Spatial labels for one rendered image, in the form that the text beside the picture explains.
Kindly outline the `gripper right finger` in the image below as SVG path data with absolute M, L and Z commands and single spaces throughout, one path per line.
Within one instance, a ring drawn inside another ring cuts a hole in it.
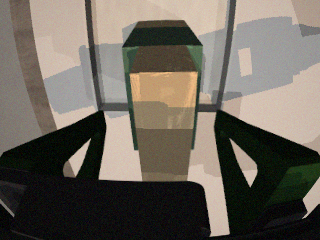
M 317 151 L 222 110 L 216 111 L 214 133 L 230 234 L 247 232 L 270 206 L 303 200 L 320 177 Z M 257 165 L 251 187 L 237 162 L 230 139 Z

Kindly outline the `grey shallow rectangular tray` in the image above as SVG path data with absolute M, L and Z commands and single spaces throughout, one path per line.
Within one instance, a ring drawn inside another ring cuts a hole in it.
M 239 0 L 82 0 L 95 110 L 129 114 L 122 46 L 138 21 L 184 20 L 203 45 L 198 114 L 223 110 Z

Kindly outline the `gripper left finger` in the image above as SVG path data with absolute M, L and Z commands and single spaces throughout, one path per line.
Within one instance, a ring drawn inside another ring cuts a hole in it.
M 99 179 L 106 129 L 104 111 L 99 110 L 69 126 L 3 152 L 0 165 L 64 176 L 64 164 L 91 139 L 75 178 Z

